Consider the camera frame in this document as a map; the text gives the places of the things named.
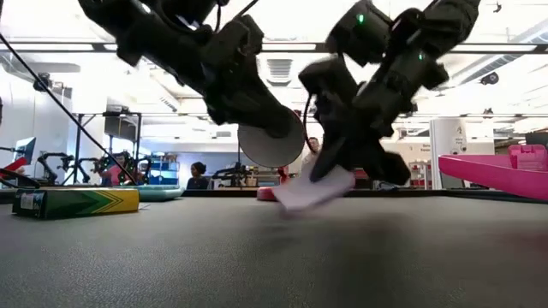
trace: robot arm in background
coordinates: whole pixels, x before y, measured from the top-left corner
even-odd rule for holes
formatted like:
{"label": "robot arm in background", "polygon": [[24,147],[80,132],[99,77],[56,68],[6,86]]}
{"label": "robot arm in background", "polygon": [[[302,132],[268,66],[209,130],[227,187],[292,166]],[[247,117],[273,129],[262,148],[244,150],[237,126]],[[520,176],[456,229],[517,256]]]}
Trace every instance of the robot arm in background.
{"label": "robot arm in background", "polygon": [[[296,115],[277,101],[259,77],[257,55],[263,32],[245,11],[218,32],[203,24],[216,5],[228,2],[79,0],[86,16],[116,38],[116,53],[124,62],[135,66],[145,56],[180,85],[192,87],[203,96],[208,114],[218,125],[237,123],[284,139],[302,127],[291,125]],[[280,155],[289,148],[300,152],[303,145],[304,137],[288,141],[279,149]],[[260,157],[250,158],[263,164]]]}
{"label": "robot arm in background", "polygon": [[[136,165],[139,166],[140,162],[146,162],[146,169],[145,169],[145,172],[143,172],[143,176],[142,176],[141,181],[145,184],[150,184],[152,159],[150,157],[143,157],[143,158],[137,160]],[[138,174],[139,172],[140,172],[140,169],[137,169],[135,173]]]}
{"label": "robot arm in background", "polygon": [[82,173],[82,183],[87,184],[92,179],[89,174],[84,170],[82,167],[82,163],[84,162],[92,162],[93,163],[93,169],[92,172],[96,172],[95,170],[98,168],[99,160],[97,158],[80,158],[77,163],[78,170]]}
{"label": "robot arm in background", "polygon": [[100,159],[97,158],[90,158],[92,159],[91,162],[93,162],[93,173],[100,174],[101,172],[105,171],[107,168],[109,168],[110,159],[108,157],[101,157]]}
{"label": "robot arm in background", "polygon": [[[316,97],[314,118],[325,139],[310,180],[337,164],[362,167],[373,180],[403,185],[410,172],[402,157],[384,151],[401,113],[413,111],[421,86],[432,89],[449,78],[437,59],[464,41],[478,18],[480,0],[439,0],[424,11],[407,9],[394,21],[371,1],[361,0],[335,25],[326,45],[337,54],[306,67],[299,78]],[[371,80],[358,86],[343,54],[362,67],[380,63]]]}
{"label": "robot arm in background", "polygon": [[37,162],[44,167],[44,171],[46,173],[46,180],[50,184],[55,184],[55,180],[57,179],[57,174],[53,169],[50,167],[50,165],[47,163],[47,160],[49,157],[60,157],[62,165],[57,166],[58,169],[63,169],[65,172],[67,172],[70,168],[70,162],[74,160],[74,156],[67,155],[66,153],[44,153],[38,157]]}
{"label": "robot arm in background", "polygon": [[230,180],[231,187],[240,187],[241,183],[243,181],[245,182],[248,175],[251,175],[251,172],[247,170],[246,166],[236,162],[234,167],[215,171],[215,174],[211,176],[211,179],[221,181]]}

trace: metal frame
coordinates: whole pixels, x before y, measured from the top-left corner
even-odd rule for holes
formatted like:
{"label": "metal frame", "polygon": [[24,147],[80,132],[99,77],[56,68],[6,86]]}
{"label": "metal frame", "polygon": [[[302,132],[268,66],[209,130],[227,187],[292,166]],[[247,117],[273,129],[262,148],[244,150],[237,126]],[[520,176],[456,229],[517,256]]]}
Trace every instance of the metal frame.
{"label": "metal frame", "polygon": [[[116,53],[115,43],[99,42],[10,42],[20,53]],[[323,42],[264,42],[262,54],[329,53]],[[548,44],[463,43],[448,54],[461,55],[547,55]]]}
{"label": "metal frame", "polygon": [[[93,120],[96,116],[102,116],[102,117],[118,117],[121,116],[137,116],[137,132],[135,136],[135,152],[139,153],[140,148],[140,130],[143,123],[143,114],[140,112],[121,112],[118,115],[113,115],[111,112],[104,112],[104,113],[74,113],[73,116],[78,117],[78,123],[81,124],[81,127],[85,127],[91,120]],[[90,116],[87,121],[83,122],[85,116]],[[81,128],[76,128],[76,149],[74,150],[74,161],[78,162],[80,160],[80,140],[81,140]],[[109,141],[109,151],[110,154],[112,153],[112,140],[114,137],[112,135],[109,135],[110,141]],[[137,166],[137,159],[135,159],[135,168],[138,168]],[[73,174],[73,181],[76,183],[78,181],[78,169],[74,169]]]}

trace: white wall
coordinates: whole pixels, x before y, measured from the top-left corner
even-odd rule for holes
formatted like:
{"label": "white wall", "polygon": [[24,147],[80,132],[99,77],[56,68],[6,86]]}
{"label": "white wall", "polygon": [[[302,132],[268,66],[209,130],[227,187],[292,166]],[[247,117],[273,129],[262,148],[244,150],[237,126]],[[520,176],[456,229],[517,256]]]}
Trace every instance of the white wall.
{"label": "white wall", "polygon": [[[47,94],[34,91],[31,83],[3,69],[0,69],[0,98],[3,100],[0,146],[13,147],[19,139],[36,137],[33,163],[25,169],[28,175],[41,177],[44,171],[40,165],[35,168],[36,158],[41,151],[65,152],[69,118]],[[70,106],[68,99],[63,99],[63,103]],[[12,153],[0,151],[0,166],[8,165],[12,159]],[[48,163],[57,171],[60,161],[52,158]],[[57,175],[62,181],[63,172],[57,172]]]}
{"label": "white wall", "polygon": [[[237,152],[235,143],[176,143],[176,142],[155,142],[143,139],[142,146],[151,151],[162,152]],[[430,138],[413,137],[398,141],[383,140],[383,147],[387,151],[395,151],[402,155],[406,162],[415,160],[431,160]],[[494,154],[495,147],[492,139],[469,139],[469,154]],[[308,154],[308,148],[303,149],[303,156]]]}
{"label": "white wall", "polygon": [[[103,66],[80,66],[80,72],[70,77],[73,94],[71,111],[74,113],[102,113],[106,111],[108,92],[112,91],[114,82],[112,79],[118,76],[118,72],[104,76]],[[89,132],[101,145],[104,137],[104,117],[98,115],[91,119],[90,116],[85,116],[82,119],[82,124],[86,123],[85,129]],[[70,121],[65,129],[68,129],[68,146],[66,152],[70,155],[75,155],[76,149],[76,134],[77,126]],[[80,153],[79,158],[102,157],[103,151],[97,147],[84,133],[80,137]],[[93,169],[91,162],[82,164],[84,170]],[[87,171],[91,178],[91,183],[97,184],[100,178],[97,174]],[[78,181],[81,182],[82,174],[79,172]]]}
{"label": "white wall", "polygon": [[89,27],[91,22],[76,18],[77,14],[83,15],[77,1],[5,0],[3,2],[0,26],[2,33],[8,34],[11,38],[26,41],[32,39],[40,41],[73,39],[79,42],[97,40],[97,34]]}

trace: dark gray table surface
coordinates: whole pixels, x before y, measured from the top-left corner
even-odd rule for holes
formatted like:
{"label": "dark gray table surface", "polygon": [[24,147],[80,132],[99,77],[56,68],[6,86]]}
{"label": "dark gray table surface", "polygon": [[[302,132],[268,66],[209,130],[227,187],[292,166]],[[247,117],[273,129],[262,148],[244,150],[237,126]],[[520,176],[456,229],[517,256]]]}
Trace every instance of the dark gray table surface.
{"label": "dark gray table surface", "polygon": [[0,205],[0,307],[548,307],[548,205],[345,198],[299,220],[186,198],[59,221]]}

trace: pink plastic object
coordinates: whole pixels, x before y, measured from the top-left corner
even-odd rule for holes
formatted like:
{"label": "pink plastic object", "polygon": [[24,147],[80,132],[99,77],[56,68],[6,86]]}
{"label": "pink plastic object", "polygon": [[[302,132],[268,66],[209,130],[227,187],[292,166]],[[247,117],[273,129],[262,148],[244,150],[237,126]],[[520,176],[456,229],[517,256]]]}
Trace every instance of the pink plastic object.
{"label": "pink plastic object", "polygon": [[272,192],[272,187],[259,187],[257,190],[258,201],[277,201],[276,196]]}
{"label": "pink plastic object", "polygon": [[507,193],[548,200],[548,151],[542,145],[512,145],[509,155],[443,155],[439,169]]}

